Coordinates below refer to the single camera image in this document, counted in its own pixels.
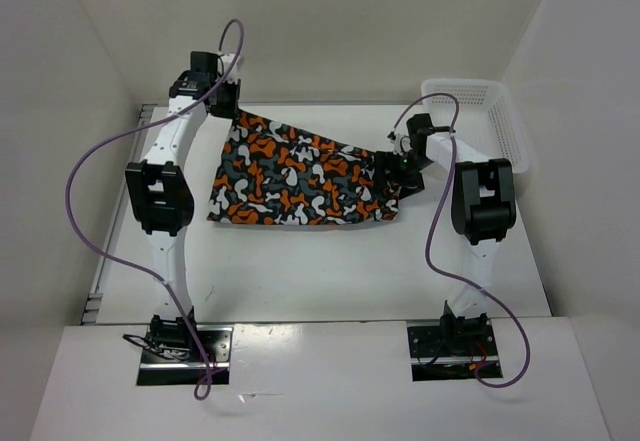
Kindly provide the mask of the orange camouflage shorts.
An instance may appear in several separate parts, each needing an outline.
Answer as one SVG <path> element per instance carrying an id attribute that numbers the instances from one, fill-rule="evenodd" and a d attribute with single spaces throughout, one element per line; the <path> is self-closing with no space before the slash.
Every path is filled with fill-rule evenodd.
<path id="1" fill-rule="evenodd" d="M 385 160 L 383 152 L 240 111 L 223 145 L 208 218 L 262 226 L 391 221 L 401 186 Z"/>

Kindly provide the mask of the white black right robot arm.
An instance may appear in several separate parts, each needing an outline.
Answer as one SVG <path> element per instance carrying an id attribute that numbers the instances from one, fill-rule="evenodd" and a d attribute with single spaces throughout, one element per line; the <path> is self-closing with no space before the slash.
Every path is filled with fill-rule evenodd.
<path id="1" fill-rule="evenodd" d="M 462 286 L 445 300 L 438 339 L 450 354 L 460 354 L 486 334 L 484 291 L 492 283 L 496 254 L 517 212 L 511 162 L 491 158 L 435 126 L 428 114 L 406 122 L 406 135 L 390 132 L 391 152 L 377 155 L 376 169 L 384 181 L 397 181 L 400 196 L 424 189 L 422 171 L 437 164 L 449 170 L 447 199 L 454 231 L 466 240 Z"/>

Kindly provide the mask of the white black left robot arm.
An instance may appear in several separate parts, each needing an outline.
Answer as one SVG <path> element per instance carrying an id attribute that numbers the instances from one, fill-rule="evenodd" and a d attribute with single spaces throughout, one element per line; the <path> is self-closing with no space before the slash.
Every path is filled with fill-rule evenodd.
<path id="1" fill-rule="evenodd" d="M 134 218 L 148 236 L 152 271 L 161 278 L 159 307 L 143 346 L 165 359 L 202 357 L 186 281 L 185 238 L 195 201 L 183 164 L 208 115 L 238 115 L 241 64 L 237 53 L 193 51 L 190 68 L 169 89 L 169 121 L 149 151 L 125 170 Z"/>

